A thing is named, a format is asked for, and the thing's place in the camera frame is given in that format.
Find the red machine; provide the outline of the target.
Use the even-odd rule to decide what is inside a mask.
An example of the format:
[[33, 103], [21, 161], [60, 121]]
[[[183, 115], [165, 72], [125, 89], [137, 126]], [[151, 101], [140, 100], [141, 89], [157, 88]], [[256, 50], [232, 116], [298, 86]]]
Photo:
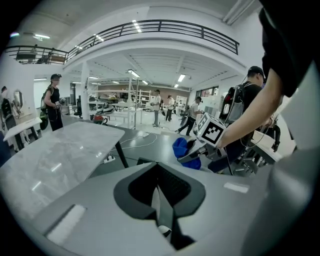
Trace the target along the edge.
[[105, 125], [106, 126], [107, 123], [108, 123], [108, 118], [103, 116], [103, 115], [101, 115], [101, 114], [95, 114], [93, 116], [92, 120], [93, 120], [94, 124], [99, 124], [99, 125]]

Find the person's right forearm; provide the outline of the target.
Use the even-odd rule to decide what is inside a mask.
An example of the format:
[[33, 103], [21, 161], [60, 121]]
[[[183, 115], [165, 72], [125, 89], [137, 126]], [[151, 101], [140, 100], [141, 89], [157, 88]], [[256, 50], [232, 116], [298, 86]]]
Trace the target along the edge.
[[268, 57], [263, 57], [262, 67], [267, 74], [264, 88], [243, 115], [225, 130], [217, 147], [221, 149], [263, 125], [278, 109], [283, 96], [293, 96], [311, 62], [307, 60], [281, 63], [280, 59], [270, 61]]

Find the white shoe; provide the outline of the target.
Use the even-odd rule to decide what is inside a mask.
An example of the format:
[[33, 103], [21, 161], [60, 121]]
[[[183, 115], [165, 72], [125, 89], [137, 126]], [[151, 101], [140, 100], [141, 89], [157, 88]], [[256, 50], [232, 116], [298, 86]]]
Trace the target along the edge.
[[165, 238], [167, 238], [172, 233], [172, 230], [165, 225], [158, 226], [158, 230]]

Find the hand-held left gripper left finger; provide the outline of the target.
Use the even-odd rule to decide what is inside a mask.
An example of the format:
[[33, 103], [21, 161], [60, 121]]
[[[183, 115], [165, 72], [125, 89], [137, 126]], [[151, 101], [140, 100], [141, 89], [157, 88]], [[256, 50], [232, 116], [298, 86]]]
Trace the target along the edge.
[[44, 236], [54, 230], [54, 242], [69, 252], [173, 252], [155, 220], [132, 218], [114, 199], [120, 180], [153, 166], [145, 163], [89, 178], [45, 207], [32, 224]]

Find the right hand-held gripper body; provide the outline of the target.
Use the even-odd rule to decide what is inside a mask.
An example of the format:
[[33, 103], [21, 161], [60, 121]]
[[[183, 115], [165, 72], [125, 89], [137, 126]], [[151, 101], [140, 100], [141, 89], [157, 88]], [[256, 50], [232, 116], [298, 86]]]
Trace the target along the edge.
[[225, 130], [226, 127], [219, 118], [205, 112], [194, 127], [197, 156], [205, 155], [211, 160], [226, 158], [226, 150], [218, 147]]

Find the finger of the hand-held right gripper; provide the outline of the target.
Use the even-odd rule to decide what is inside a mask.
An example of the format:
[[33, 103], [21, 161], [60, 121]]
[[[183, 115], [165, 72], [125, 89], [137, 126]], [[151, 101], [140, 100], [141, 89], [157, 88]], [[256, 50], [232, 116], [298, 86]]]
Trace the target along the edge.
[[193, 147], [199, 144], [199, 140], [197, 138], [190, 138], [187, 141], [186, 148], [190, 151]]
[[200, 148], [191, 148], [185, 156], [179, 157], [177, 160], [179, 163], [184, 164], [199, 158], [201, 155], [205, 154], [207, 149], [205, 146]]

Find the white table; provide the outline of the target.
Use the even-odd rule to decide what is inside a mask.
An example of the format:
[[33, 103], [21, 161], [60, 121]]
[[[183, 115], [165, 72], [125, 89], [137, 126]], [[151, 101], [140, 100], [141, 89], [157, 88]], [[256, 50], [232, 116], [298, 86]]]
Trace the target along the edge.
[[22, 133], [25, 130], [31, 129], [31, 133], [34, 137], [35, 140], [38, 140], [38, 134], [36, 133], [34, 126], [37, 124], [41, 124], [42, 120], [39, 117], [30, 119], [28, 121], [25, 121], [23, 123], [20, 123], [12, 128], [10, 128], [7, 133], [4, 136], [3, 141], [7, 141], [8, 139], [10, 139], [11, 137], [15, 138], [15, 141], [17, 143], [18, 149], [22, 150], [24, 148], [24, 144], [21, 140], [21, 136], [20, 133]]

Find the black office chair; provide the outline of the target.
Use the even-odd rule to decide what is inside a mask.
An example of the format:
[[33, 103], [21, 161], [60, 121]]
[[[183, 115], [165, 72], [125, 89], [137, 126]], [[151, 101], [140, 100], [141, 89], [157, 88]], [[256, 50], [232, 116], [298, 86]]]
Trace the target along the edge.
[[76, 100], [76, 109], [74, 110], [73, 113], [75, 116], [79, 117], [80, 119], [82, 119], [82, 104], [81, 104], [81, 99], [78, 98]]

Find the white shelf unit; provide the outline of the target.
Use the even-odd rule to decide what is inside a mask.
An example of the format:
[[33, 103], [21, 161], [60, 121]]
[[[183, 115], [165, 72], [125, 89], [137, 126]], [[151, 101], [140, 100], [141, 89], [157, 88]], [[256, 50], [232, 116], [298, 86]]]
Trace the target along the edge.
[[150, 99], [151, 99], [151, 91], [144, 91], [144, 90], [138, 90], [137, 91], [137, 105], [142, 108], [146, 109], [147, 106], [150, 105]]

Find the grey marble table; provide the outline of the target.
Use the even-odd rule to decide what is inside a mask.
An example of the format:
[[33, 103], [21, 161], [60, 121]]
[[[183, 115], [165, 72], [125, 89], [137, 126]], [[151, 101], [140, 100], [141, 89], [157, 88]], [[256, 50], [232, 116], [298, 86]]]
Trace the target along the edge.
[[32, 142], [0, 168], [0, 193], [19, 219], [31, 221], [84, 182], [124, 136], [105, 125], [75, 122]]

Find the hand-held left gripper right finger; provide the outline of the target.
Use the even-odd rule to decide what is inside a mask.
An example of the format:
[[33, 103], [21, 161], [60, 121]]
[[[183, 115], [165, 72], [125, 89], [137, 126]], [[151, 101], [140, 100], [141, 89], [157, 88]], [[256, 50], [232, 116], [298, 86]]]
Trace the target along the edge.
[[214, 174], [176, 164], [157, 163], [157, 230], [172, 230], [164, 237], [170, 244], [192, 244], [244, 206], [254, 181], [269, 166], [252, 177]]

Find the black balcony railing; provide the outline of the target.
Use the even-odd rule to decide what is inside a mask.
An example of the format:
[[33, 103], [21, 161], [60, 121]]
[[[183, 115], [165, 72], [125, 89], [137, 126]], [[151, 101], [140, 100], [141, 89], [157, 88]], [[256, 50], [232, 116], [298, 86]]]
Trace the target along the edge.
[[240, 43], [235, 39], [212, 28], [180, 20], [149, 19], [123, 23], [96, 33], [69, 51], [31, 45], [8, 46], [4, 52], [14, 60], [26, 64], [65, 64], [75, 56], [94, 46], [112, 39], [142, 33], [169, 33], [190, 36], [218, 45], [236, 55], [239, 54]]

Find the blue chair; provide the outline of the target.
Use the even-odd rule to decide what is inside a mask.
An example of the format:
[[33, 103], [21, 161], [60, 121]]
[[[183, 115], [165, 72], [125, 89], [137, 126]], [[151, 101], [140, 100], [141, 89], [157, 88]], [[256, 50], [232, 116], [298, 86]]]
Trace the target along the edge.
[[3, 141], [4, 135], [0, 131], [0, 168], [11, 158], [11, 151], [8, 143]]

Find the blue microfibre cloth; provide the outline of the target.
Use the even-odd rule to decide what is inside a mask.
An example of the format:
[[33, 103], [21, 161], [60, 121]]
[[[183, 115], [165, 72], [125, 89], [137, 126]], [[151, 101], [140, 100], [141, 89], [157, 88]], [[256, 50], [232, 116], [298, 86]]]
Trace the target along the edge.
[[[172, 149], [173, 149], [174, 156], [177, 159], [185, 157], [189, 151], [187, 140], [183, 137], [177, 138], [175, 142], [172, 144]], [[194, 169], [194, 170], [200, 170], [201, 168], [201, 160], [199, 157], [190, 159], [187, 162], [179, 162], [179, 163], [183, 167]]]

